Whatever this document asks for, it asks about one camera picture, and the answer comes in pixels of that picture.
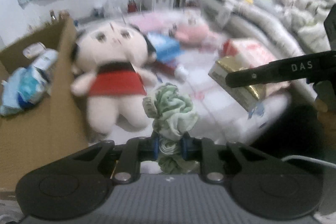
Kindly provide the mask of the person's right hand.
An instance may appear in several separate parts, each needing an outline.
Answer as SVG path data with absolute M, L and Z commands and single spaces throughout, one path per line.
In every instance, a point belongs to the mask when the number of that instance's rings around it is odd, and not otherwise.
M 335 111 L 328 109 L 327 104 L 318 97 L 314 101 L 319 121 L 326 127 L 335 127 Z

